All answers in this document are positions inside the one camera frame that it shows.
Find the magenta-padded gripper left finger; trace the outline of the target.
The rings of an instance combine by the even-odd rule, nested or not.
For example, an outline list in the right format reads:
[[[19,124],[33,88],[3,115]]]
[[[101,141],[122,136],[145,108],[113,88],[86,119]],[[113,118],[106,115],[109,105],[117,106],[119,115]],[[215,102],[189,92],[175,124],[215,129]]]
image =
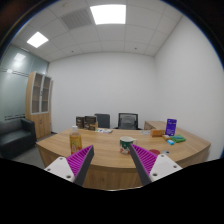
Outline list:
[[[93,157],[94,147],[90,145],[69,157],[58,157],[45,171],[82,186]]]

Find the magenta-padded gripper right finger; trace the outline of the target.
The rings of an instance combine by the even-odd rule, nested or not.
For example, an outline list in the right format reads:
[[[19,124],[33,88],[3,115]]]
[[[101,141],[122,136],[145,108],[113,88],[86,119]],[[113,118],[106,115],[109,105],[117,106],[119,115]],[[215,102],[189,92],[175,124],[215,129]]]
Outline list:
[[[130,154],[143,186],[181,170],[181,167],[166,154],[156,155],[132,144]]]

